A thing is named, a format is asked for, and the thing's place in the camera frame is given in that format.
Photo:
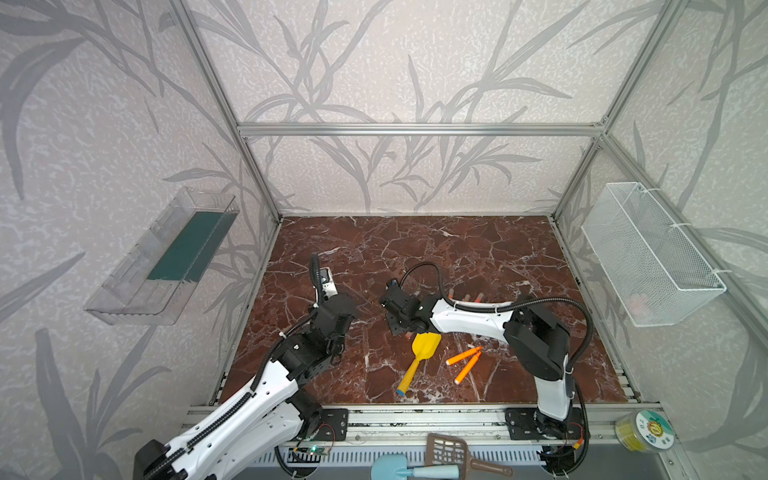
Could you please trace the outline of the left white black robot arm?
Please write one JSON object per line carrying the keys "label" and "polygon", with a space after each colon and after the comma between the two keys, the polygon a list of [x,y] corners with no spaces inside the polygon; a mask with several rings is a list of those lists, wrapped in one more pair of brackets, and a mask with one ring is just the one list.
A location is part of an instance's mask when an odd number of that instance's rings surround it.
{"label": "left white black robot arm", "polygon": [[265,452],[315,429],[321,407],[302,388],[342,355],[358,317],[339,293],[312,308],[270,349],[237,393],[183,434],[151,440],[134,457],[135,479],[232,479]]}

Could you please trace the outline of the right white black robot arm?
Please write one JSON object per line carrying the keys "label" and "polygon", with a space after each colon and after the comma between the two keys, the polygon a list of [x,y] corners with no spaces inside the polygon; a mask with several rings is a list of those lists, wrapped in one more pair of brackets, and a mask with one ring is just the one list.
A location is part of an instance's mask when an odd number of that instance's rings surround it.
{"label": "right white black robot arm", "polygon": [[[465,333],[488,337],[509,347],[534,377],[537,406],[525,428],[546,439],[563,439],[573,407],[573,370],[594,336],[587,307],[567,297],[524,298],[517,302],[474,303],[434,294],[423,299],[407,293],[393,279],[380,299],[393,334]],[[575,352],[569,327],[550,311],[565,304],[584,316],[587,330]]]}

